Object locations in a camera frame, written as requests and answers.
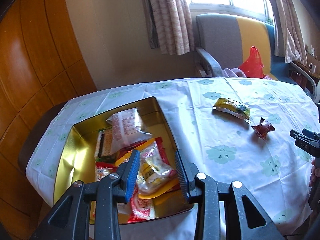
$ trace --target yellow and green snack wrapper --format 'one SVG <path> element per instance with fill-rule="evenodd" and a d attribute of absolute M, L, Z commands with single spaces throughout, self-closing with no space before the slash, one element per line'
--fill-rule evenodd
<path fill-rule="evenodd" d="M 250 124 L 250 108 L 243 103 L 229 98 L 219 98 L 212 109 L 232 114 Z"/>

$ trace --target window frame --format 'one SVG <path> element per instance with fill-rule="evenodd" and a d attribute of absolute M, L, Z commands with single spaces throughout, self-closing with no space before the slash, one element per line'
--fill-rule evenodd
<path fill-rule="evenodd" d="M 234 6 L 232 0 L 229 0 L 229 2 L 230 2 L 230 5 L 225 5 L 225 4 L 213 4 L 213 3 L 194 3 L 192 2 L 192 0 L 190 0 L 189 8 L 191 12 L 204 12 L 204 13 L 213 12 L 213 13 L 232 14 L 232 15 L 252 18 L 252 19 L 273 25 L 273 18 L 272 18 L 272 15 L 270 15 L 272 12 L 270 12 L 268 8 L 267 0 L 263 0 L 264 11 L 265 11 L 264 14 L 256 13 L 253 11 L 243 9 L 241 7 Z"/>

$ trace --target wall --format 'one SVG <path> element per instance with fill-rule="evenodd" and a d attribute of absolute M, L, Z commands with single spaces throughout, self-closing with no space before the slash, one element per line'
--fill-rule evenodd
<path fill-rule="evenodd" d="M 194 73 L 193 53 L 150 49 L 142 0 L 66 0 L 89 72 L 99 90 Z"/>
<path fill-rule="evenodd" d="M 96 90 L 64 0 L 16 0 L 0 22 L 0 221 L 13 239 L 35 230 L 41 197 L 18 154 L 52 106 Z"/>
<path fill-rule="evenodd" d="M 300 0 L 292 0 L 296 9 L 305 44 L 315 48 L 315 55 L 320 59 L 320 30 Z"/>

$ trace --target human hand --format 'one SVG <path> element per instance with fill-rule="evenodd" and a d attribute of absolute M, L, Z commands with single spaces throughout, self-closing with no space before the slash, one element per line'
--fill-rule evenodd
<path fill-rule="evenodd" d="M 309 187 L 312 187 L 314 183 L 316 182 L 317 178 L 320 178 L 320 168 L 315 167 L 315 162 L 316 160 L 313 160 L 311 164 L 313 165 L 311 169 L 311 176 L 310 176 L 310 182 L 309 182 Z"/>

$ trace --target beige wall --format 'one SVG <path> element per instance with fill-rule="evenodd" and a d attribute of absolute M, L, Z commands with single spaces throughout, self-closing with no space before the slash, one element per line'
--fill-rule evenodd
<path fill-rule="evenodd" d="M 193 53 L 150 49 L 142 0 L 66 0 L 88 70 L 99 90 L 194 76 Z"/>
<path fill-rule="evenodd" d="M 315 48 L 315 55 L 320 59 L 320 31 L 300 0 L 292 0 L 296 9 L 305 44 Z"/>

